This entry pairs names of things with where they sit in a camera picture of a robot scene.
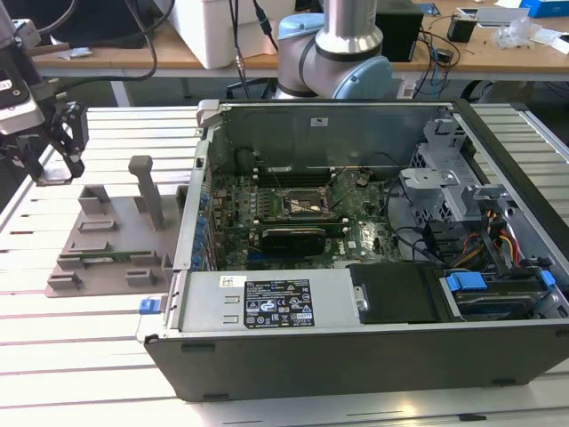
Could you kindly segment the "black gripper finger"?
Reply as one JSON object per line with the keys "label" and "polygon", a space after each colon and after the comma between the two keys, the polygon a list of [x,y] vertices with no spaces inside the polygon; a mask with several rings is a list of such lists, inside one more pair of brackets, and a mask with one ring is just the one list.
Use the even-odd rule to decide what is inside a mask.
{"label": "black gripper finger", "polygon": [[57,103],[50,129],[53,147],[62,155],[72,176],[82,176],[81,159],[87,144],[87,106],[82,102]]}
{"label": "black gripper finger", "polygon": [[39,160],[44,153],[44,141],[38,135],[21,135],[17,138],[17,145],[20,149],[20,162],[32,180],[38,181],[44,172]]}

